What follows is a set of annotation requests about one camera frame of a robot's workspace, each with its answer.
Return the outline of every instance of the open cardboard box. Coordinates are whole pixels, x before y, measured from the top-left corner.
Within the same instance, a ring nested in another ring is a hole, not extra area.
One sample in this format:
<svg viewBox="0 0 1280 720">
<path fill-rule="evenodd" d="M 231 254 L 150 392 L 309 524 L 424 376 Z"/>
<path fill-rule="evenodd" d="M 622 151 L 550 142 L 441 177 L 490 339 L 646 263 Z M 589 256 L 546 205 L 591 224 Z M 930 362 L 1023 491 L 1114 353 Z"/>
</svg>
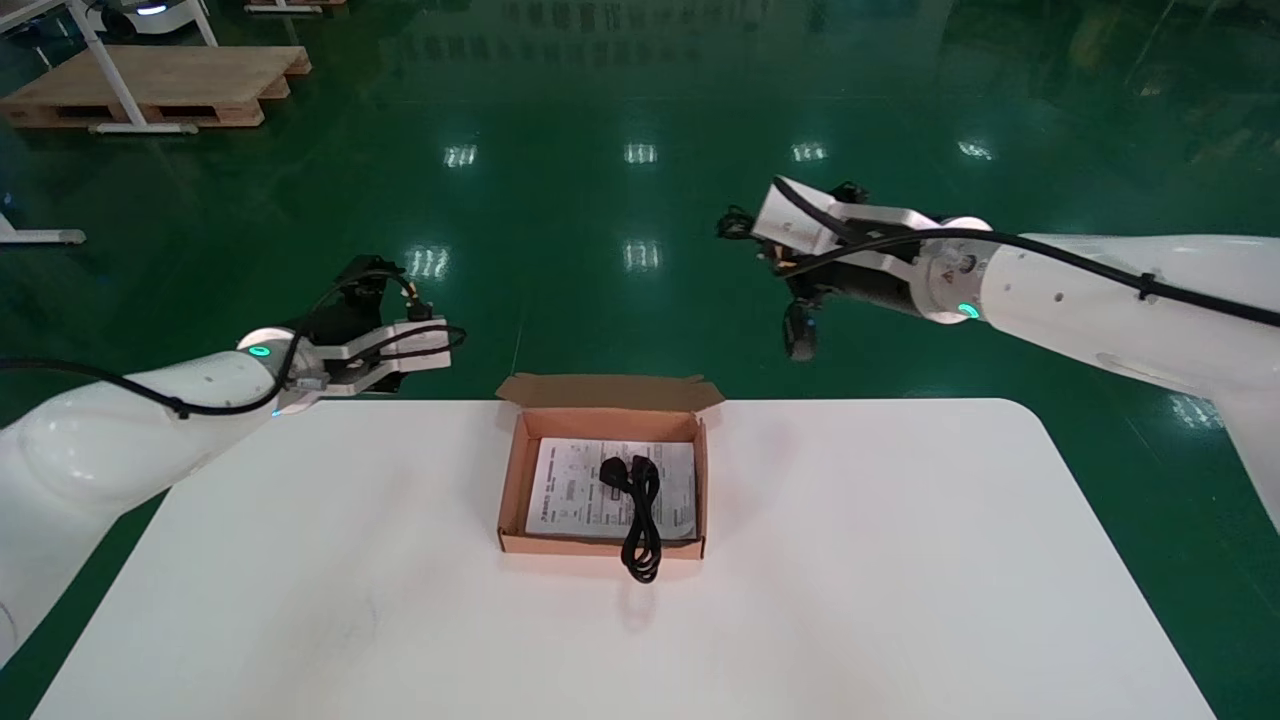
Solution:
<svg viewBox="0 0 1280 720">
<path fill-rule="evenodd" d="M 530 536 L 525 533 L 534 469 L 541 438 L 627 439 L 694 443 L 698 534 L 663 541 L 663 559 L 700 560 L 707 550 L 707 428 L 698 413 L 724 401 L 701 375 L 532 375 L 516 373 L 498 397 L 520 405 L 498 511 L 504 552 L 617 555 L 621 538 Z"/>
</svg>

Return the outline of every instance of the box flap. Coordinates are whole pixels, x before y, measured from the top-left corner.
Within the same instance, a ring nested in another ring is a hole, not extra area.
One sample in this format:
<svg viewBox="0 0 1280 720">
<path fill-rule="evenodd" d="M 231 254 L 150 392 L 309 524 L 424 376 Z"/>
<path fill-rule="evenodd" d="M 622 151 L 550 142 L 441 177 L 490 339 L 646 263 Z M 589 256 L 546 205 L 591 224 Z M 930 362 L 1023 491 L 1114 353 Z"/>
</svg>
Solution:
<svg viewBox="0 0 1280 720">
<path fill-rule="evenodd" d="M 534 375 L 516 373 L 498 397 L 522 407 L 626 407 L 698 413 L 724 401 L 701 375 Z"/>
</svg>

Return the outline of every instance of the black cable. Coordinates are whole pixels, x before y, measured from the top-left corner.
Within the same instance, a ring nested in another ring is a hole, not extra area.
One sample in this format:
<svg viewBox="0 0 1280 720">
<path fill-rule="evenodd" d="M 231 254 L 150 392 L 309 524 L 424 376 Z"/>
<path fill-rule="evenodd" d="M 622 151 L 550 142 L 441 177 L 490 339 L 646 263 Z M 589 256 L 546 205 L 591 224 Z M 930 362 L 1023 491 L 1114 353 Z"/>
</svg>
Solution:
<svg viewBox="0 0 1280 720">
<path fill-rule="evenodd" d="M 73 375 L 84 375 L 88 378 L 93 378 L 96 380 L 110 383 L 118 388 L 129 391 L 140 397 L 145 397 L 146 400 L 164 405 L 169 410 L 177 413 L 178 418 L 182 420 L 186 420 L 191 415 L 215 415 L 215 416 L 243 415 L 244 413 L 252 413 L 253 410 L 257 410 L 268 405 L 269 402 L 275 400 L 278 395 L 280 395 L 280 391 L 284 389 L 284 386 L 289 380 L 289 369 L 293 366 L 293 356 L 298 351 L 298 343 L 302 342 L 302 337 L 306 334 L 308 325 L 311 324 L 311 320 L 315 318 L 315 314 L 324 307 L 324 305 L 329 301 L 330 297 L 342 291 L 342 288 L 369 278 L 393 279 L 397 283 L 399 283 L 402 288 L 404 288 L 404 292 L 408 295 L 408 305 L 411 307 L 421 304 L 417 296 L 417 288 L 415 288 L 412 283 L 406 281 L 399 274 L 393 273 L 392 270 L 381 270 L 381 269 L 362 270 L 349 278 L 339 281 L 328 291 L 325 291 L 325 293 L 320 296 L 320 300 L 316 300 L 315 305 L 312 305 L 311 309 L 307 310 L 307 314 L 302 316 L 302 322 L 298 323 L 297 329 L 293 333 L 293 340 L 289 341 L 289 347 L 284 351 L 284 357 L 280 361 L 280 370 L 275 374 L 275 382 L 271 383 L 271 387 L 266 391 L 266 395 L 259 397 L 257 400 L 246 402 L 243 405 L 230 405 L 224 407 L 218 407 L 211 405 L 193 405 L 182 400 L 180 397 L 166 396 L 161 392 L 157 392 L 146 386 L 136 383 L 129 378 L 125 378 L 116 373 L 102 370 L 101 368 L 93 368 L 92 365 L 84 365 L 81 363 L 69 363 L 65 360 L 51 360 L 45 357 L 0 359 L 0 372 L 55 370 L 59 373 L 68 373 Z"/>
<path fill-rule="evenodd" d="M 660 486 L 658 466 L 636 455 L 631 459 L 628 477 L 627 464 L 621 457 L 609 457 L 600 465 L 600 482 L 631 496 L 631 530 L 622 541 L 622 564 L 636 582 L 654 582 L 662 562 L 662 538 L 653 521 L 653 503 Z"/>
<path fill-rule="evenodd" d="M 900 233 L 888 234 L 884 237 L 877 237 L 867 240 L 865 236 L 860 236 L 851 228 L 845 225 L 838 219 L 823 213 L 815 208 L 812 202 L 800 196 L 786 181 L 782 178 L 773 178 L 773 187 L 777 188 L 783 197 L 786 197 L 792 205 L 796 206 L 801 213 L 808 215 L 814 222 L 819 223 L 824 228 L 829 229 L 836 237 L 849 242 L 823 252 L 822 255 L 814 255 L 806 260 L 796 263 L 794 268 L 788 268 L 781 273 L 780 277 L 790 278 L 809 270 L 820 268 L 836 260 L 852 255 L 854 252 L 863 252 L 868 250 L 883 250 L 886 247 L 892 247 L 895 245 L 905 245 L 909 242 L 919 242 L 922 240 L 947 240 L 947 238 L 969 238 L 969 240 L 984 240 L 987 242 L 997 242 L 1002 245 L 1010 245 L 1019 247 L 1021 250 L 1028 250 L 1046 258 L 1051 258 L 1060 263 L 1066 263 L 1073 268 L 1078 268 L 1087 273 L 1093 273 L 1101 275 L 1108 281 L 1120 283 L 1126 287 L 1132 287 L 1138 291 L 1138 299 L 1146 300 L 1148 296 L 1167 297 L 1169 300 L 1176 300 L 1178 302 L 1185 302 L 1188 305 L 1194 305 L 1196 307 L 1203 307 L 1204 310 L 1213 310 L 1216 313 L 1222 313 L 1224 315 L 1230 315 L 1233 318 L 1240 318 L 1242 320 L 1252 320 L 1254 323 L 1261 323 L 1263 325 L 1271 325 L 1280 328 L 1280 313 L 1275 310 L 1267 310 L 1266 307 L 1257 307 L 1253 305 L 1245 305 L 1244 302 L 1236 302 L 1234 300 L 1226 300 L 1225 297 L 1216 297 L 1212 295 L 1206 295 L 1203 292 L 1197 292 L 1194 290 L 1187 290 L 1174 284 L 1167 284 L 1156 279 L 1152 273 L 1134 274 L 1119 268 L 1107 265 L 1105 263 L 1098 263 L 1097 260 L 1076 255 L 1062 250 L 1061 247 L 1055 247 L 1052 245 L 1039 242 L 1020 234 L 1010 234 L 996 231 L 979 231 L 970 228 L 937 228 L 927 231 L 906 231 Z"/>
</svg>

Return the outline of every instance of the white table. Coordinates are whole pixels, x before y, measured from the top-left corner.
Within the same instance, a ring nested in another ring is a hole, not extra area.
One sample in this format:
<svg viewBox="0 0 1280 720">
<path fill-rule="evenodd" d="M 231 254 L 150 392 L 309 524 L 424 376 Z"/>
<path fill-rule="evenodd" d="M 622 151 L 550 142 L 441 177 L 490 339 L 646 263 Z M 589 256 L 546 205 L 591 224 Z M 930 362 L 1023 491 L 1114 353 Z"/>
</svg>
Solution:
<svg viewBox="0 0 1280 720">
<path fill-rule="evenodd" d="M 205 45 L 218 47 L 214 28 L 209 26 L 209 9 L 205 6 L 205 0 L 187 1 L 196 4 L 196 10 L 191 15 L 200 28 L 200 36 L 205 40 Z M 148 123 L 142 117 L 142 109 L 138 108 L 138 102 L 133 99 L 133 92 L 129 91 L 129 87 L 124 83 L 124 78 L 120 77 L 120 70 L 111 61 L 111 55 L 97 37 L 97 32 L 90 26 L 84 0 L 0 0 L 0 32 L 40 17 L 60 4 L 67 5 L 67 12 L 70 13 L 76 27 L 79 28 L 88 51 L 97 60 L 102 76 L 106 78 L 108 85 L 111 86 L 111 91 L 115 94 L 115 99 L 120 101 L 120 106 L 124 108 L 124 114 L 129 118 L 127 123 L 99 123 L 91 127 L 90 132 L 134 135 L 193 135 L 197 132 L 196 126 L 192 123 Z"/>
<path fill-rule="evenodd" d="M 707 560 L 653 585 L 498 551 L 513 413 L 273 420 L 169 495 L 37 717 L 1212 717 L 1018 405 L 727 402 Z"/>
</svg>

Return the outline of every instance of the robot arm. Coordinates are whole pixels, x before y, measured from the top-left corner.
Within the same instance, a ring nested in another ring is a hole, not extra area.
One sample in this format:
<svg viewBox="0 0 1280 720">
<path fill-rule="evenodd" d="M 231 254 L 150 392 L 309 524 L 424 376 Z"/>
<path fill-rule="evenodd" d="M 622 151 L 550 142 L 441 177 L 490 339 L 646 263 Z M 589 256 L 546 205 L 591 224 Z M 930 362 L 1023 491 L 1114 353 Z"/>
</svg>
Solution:
<svg viewBox="0 0 1280 720">
<path fill-rule="evenodd" d="M 383 324 L 385 282 L 401 273 L 380 258 L 357 258 L 338 278 L 342 301 L 317 307 L 292 329 L 253 331 L 234 351 L 128 378 L 163 397 L 228 414 L 182 418 L 151 398 L 95 383 L 52 397 L 0 430 L 0 667 L 122 514 L 274 415 L 323 397 L 396 392 L 406 373 L 449 366 L 449 350 L 465 333 L 416 297 L 410 320 Z"/>
<path fill-rule="evenodd" d="M 1280 241 L 1212 234 L 1021 236 L 1152 278 L 1160 287 L 1193 287 L 1192 295 L 1213 296 L 1206 300 L 1216 302 L 1207 305 L 1244 307 L 1260 322 L 1138 291 L 1011 245 L 948 238 L 946 231 L 959 234 L 991 227 L 977 218 L 931 218 L 865 205 L 865 193 L 847 184 L 826 193 L 780 178 L 754 222 L 731 213 L 721 223 L 721 234 L 756 238 L 762 256 L 783 277 L 846 246 L 845 237 L 804 213 L 796 199 L 869 241 L 910 231 L 940 232 L 881 251 L 854 251 L 787 277 L 795 300 L 787 310 L 785 340 L 794 359 L 812 357 L 817 346 L 813 311 L 824 296 L 837 293 L 936 323 L 987 322 L 1097 368 L 1208 398 L 1280 529 L 1280 443 L 1275 442 L 1280 437 L 1280 328 L 1274 322 L 1280 310 L 1280 284 L 1274 279 L 1280 270 Z"/>
</svg>

